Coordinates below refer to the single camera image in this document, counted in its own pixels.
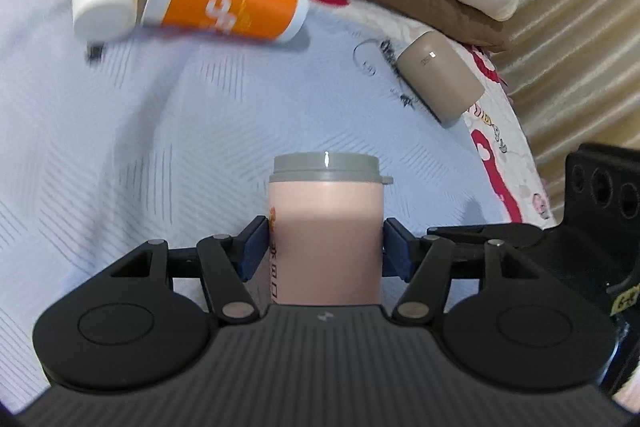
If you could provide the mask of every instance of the pink cup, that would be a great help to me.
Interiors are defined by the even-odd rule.
[[[383,185],[375,156],[278,156],[269,183],[271,298],[380,304]]]

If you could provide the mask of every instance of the curtain fold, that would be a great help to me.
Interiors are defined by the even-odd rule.
[[[494,56],[557,218],[564,159],[585,141],[640,148],[640,0],[523,2]]]

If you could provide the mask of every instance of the screw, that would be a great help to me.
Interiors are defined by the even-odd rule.
[[[255,311],[248,302],[229,302],[222,307],[222,313],[230,319],[245,319]]]
[[[429,307],[422,302],[403,302],[398,306],[398,313],[407,319],[421,319],[429,313]]]

